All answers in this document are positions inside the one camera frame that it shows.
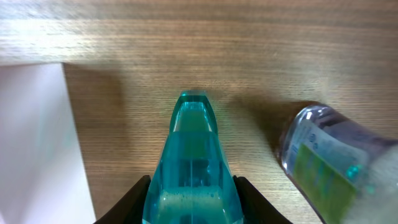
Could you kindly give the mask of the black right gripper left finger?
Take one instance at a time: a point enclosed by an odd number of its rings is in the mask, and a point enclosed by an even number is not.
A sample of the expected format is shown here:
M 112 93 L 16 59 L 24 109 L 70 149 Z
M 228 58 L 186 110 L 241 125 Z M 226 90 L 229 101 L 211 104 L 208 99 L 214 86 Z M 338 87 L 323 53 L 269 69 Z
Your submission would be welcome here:
M 142 176 L 105 215 L 95 221 L 95 224 L 142 224 L 150 182 L 149 175 Z

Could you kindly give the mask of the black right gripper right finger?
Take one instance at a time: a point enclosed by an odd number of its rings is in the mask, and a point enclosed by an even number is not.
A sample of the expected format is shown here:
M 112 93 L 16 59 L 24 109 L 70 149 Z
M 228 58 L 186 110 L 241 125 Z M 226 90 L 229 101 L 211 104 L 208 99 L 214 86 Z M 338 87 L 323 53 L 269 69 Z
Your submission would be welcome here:
M 244 214 L 244 224 L 292 224 L 250 181 L 233 176 Z

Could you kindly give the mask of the teal liquid bottle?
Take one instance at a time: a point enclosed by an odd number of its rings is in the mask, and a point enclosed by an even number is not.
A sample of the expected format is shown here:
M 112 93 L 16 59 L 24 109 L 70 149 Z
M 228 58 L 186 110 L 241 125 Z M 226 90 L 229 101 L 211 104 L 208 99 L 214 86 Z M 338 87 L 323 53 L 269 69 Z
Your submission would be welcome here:
M 243 223 L 244 215 L 204 91 L 181 92 L 151 180 L 143 223 Z

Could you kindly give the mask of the clear purple soap bottle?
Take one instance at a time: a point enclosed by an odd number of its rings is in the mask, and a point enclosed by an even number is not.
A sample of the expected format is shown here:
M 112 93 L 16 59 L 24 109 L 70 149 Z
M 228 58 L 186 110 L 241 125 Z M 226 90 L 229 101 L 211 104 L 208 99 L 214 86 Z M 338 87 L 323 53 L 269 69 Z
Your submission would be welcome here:
M 397 223 L 396 139 L 310 103 L 289 118 L 277 155 L 323 223 Z

